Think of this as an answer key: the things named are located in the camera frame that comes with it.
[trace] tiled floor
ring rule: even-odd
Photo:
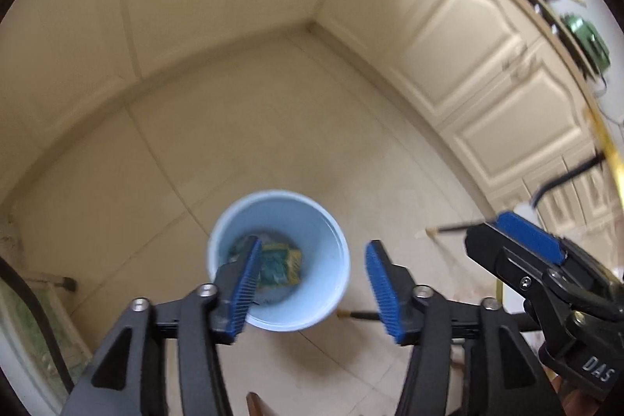
[[[79,281],[70,311],[96,347],[133,297],[159,303],[204,282],[216,219],[265,188],[304,193],[338,220],[352,262],[344,307],[374,308],[363,266],[372,238],[449,298],[494,292],[461,238],[422,234],[480,217],[460,183],[387,99],[305,32],[180,77],[77,142],[17,203],[27,265]],[[393,414],[409,357],[380,325],[334,317],[302,333],[247,327],[220,353],[235,414],[255,391],[279,416]]]

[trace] green pot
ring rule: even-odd
[[[590,21],[573,13],[566,13],[561,20],[569,31],[574,34],[576,42],[597,73],[604,73],[611,65],[609,49]]]

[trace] metal screw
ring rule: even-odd
[[[414,287],[414,296],[416,298],[431,298],[433,296],[433,289],[428,285],[417,285]]]
[[[483,305],[487,310],[500,309],[500,302],[496,298],[483,298],[481,305]]]
[[[574,321],[576,321],[579,325],[582,326],[585,324],[585,316],[581,312],[578,312],[578,310],[575,310],[574,313],[572,313],[572,315],[574,316]]]
[[[522,279],[520,279],[520,287],[522,287],[523,290],[527,290],[529,287],[531,287],[531,278],[530,277],[523,277]]]
[[[216,294],[216,285],[202,284],[200,287],[197,288],[197,294],[203,297],[214,296]]]
[[[136,298],[130,304],[130,308],[134,310],[134,312],[143,312],[149,306],[150,306],[150,303],[146,298]]]

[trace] cup rim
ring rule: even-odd
[[[293,323],[290,325],[282,325],[270,323],[261,319],[258,319],[251,314],[247,314],[246,321],[258,328],[262,328],[264,330],[274,331],[274,332],[294,332],[298,330],[303,330],[313,326],[321,321],[323,321],[333,310],[336,309],[344,293],[347,290],[347,285],[349,284],[349,274],[351,272],[351,258],[349,256],[349,248],[347,245],[346,238],[342,233],[342,229],[336,222],[336,220],[332,217],[332,215],[323,208],[320,204],[314,201],[308,196],[301,195],[299,193],[294,193],[292,191],[286,191],[283,189],[269,189],[265,191],[257,191],[255,193],[251,193],[250,195],[243,196],[237,201],[233,202],[218,218],[216,223],[214,224],[214,228],[210,232],[210,238],[208,239],[207,246],[207,269],[208,275],[211,280],[214,280],[216,276],[216,271],[219,267],[218,263],[218,242],[223,237],[223,234],[227,227],[230,225],[232,220],[239,215],[243,210],[249,208],[250,206],[261,202],[267,201],[270,199],[292,199],[295,201],[299,201],[304,203],[317,212],[320,212],[325,220],[329,223],[330,227],[333,229],[336,237],[338,238],[338,243],[340,246],[342,262],[344,263],[345,270],[342,270],[338,280],[336,281],[336,287],[334,292],[332,293],[331,298],[314,314],[310,315],[307,319],[302,320],[297,323]]]

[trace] light blue cup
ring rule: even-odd
[[[247,322],[275,332],[303,330],[325,319],[349,282],[349,249],[338,223],[317,202],[290,191],[260,191],[221,215],[208,240],[212,280],[241,237],[265,233],[301,250],[301,283],[276,302],[250,307]]]

